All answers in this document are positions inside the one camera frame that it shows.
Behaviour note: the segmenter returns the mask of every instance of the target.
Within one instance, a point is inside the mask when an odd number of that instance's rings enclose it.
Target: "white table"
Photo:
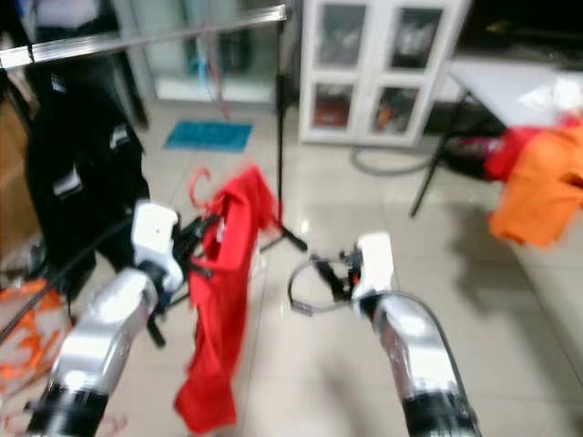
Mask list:
[[[551,64],[476,58],[470,56],[454,58],[449,67],[450,76],[465,90],[459,100],[449,124],[435,150],[424,181],[417,191],[409,212],[414,217],[421,207],[425,192],[443,156],[445,144],[452,137],[455,124],[463,116],[464,104],[471,96],[478,100],[505,126],[553,126],[559,113],[551,109],[534,109],[520,102],[520,97],[541,86],[552,84],[557,76],[570,75],[583,82],[582,73],[559,71]]]

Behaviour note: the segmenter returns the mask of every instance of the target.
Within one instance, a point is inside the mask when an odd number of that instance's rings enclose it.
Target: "white cabinet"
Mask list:
[[[467,0],[308,0],[300,138],[413,146]]]

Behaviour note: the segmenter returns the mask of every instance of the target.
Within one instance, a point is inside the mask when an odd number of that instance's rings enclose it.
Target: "red cloth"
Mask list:
[[[485,168],[488,177],[492,180],[508,181],[522,149],[542,130],[541,127],[508,128],[500,138],[498,148],[490,153],[486,160]]]
[[[276,225],[277,207],[256,167],[232,179],[213,198],[209,212],[224,218],[225,230],[222,242],[216,232],[208,232],[205,259],[194,259],[212,277],[189,274],[190,300],[199,311],[196,353],[174,403],[192,432],[237,420],[230,380],[245,331],[251,255],[259,230]]]

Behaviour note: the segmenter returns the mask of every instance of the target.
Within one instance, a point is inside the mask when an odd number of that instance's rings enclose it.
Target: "gray hose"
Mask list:
[[[359,155],[363,152],[370,152],[370,151],[382,151],[382,152],[401,152],[406,154],[419,154],[418,151],[409,151],[403,150],[402,148],[398,147],[374,147],[374,146],[354,146],[350,151],[350,162],[355,166],[358,170],[362,171],[364,174],[370,176],[379,176],[379,177],[390,177],[390,176],[403,176],[408,175],[410,173],[415,173],[417,171],[421,171],[424,168],[429,166],[431,162],[431,158],[425,158],[421,163],[413,164],[412,166],[405,167],[405,168],[374,168],[369,167],[363,164],[359,159]]]

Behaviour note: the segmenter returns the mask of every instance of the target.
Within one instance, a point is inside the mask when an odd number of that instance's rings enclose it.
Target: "metal clothes rack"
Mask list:
[[[283,203],[283,119],[286,102],[284,94],[285,77],[281,70],[281,36],[284,21],[289,9],[286,5],[276,5],[251,10],[236,19],[206,24],[201,27],[187,27],[150,36],[120,36],[118,33],[106,33],[95,36],[81,36],[47,43],[20,46],[0,51],[0,72],[38,64],[58,62],[66,59],[92,55],[115,53],[132,47],[150,43],[193,38],[207,33],[231,32],[258,25],[276,23],[277,25],[277,69],[275,75],[275,109],[277,114],[277,196]],[[282,223],[281,208],[278,220],[281,225],[281,237],[268,243],[261,250],[269,249],[283,239],[289,240],[297,249],[306,251],[308,245],[291,232]]]

